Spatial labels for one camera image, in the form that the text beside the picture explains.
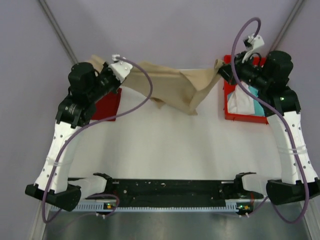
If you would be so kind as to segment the beige t-shirt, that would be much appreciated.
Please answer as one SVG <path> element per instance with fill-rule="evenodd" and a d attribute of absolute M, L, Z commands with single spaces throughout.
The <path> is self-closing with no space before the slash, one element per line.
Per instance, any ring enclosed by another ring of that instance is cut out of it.
<path fill-rule="evenodd" d="M 144 61 L 141 66 L 149 75 L 153 90 L 150 99 L 158 108 L 171 106 L 191 116 L 196 116 L 197 107 L 221 79 L 218 70 L 223 61 L 217 59 L 214 66 L 204 69 L 179 70 Z"/>

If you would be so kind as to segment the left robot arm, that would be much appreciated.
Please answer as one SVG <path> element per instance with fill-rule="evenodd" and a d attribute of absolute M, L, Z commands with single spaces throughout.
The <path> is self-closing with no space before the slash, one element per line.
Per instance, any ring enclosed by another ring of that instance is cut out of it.
<path fill-rule="evenodd" d="M 68 74 L 68 94 L 58 105 L 52 143 L 41 173 L 25 194 L 71 212 L 83 198 L 98 194 L 109 198 L 114 191 L 102 173 L 68 182 L 71 163 L 81 134 L 96 112 L 96 103 L 118 88 L 130 72 L 121 62 L 104 63 L 98 71 L 89 62 L 75 64 Z"/>

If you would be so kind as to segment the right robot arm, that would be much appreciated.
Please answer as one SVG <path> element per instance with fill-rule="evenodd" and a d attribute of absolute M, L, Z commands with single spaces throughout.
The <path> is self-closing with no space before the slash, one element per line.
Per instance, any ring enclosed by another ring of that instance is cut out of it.
<path fill-rule="evenodd" d="M 268 196 L 278 206 L 310 199 L 320 194 L 320 179 L 308 155 L 301 126 L 301 106 L 298 96 L 288 86 L 294 64 L 291 56 L 279 50 L 267 57 L 250 56 L 243 61 L 245 52 L 234 58 L 238 78 L 257 90 L 279 153 L 280 179 L 268 179 L 246 173 L 233 185 L 233 192 L 245 198 L 253 192 Z"/>

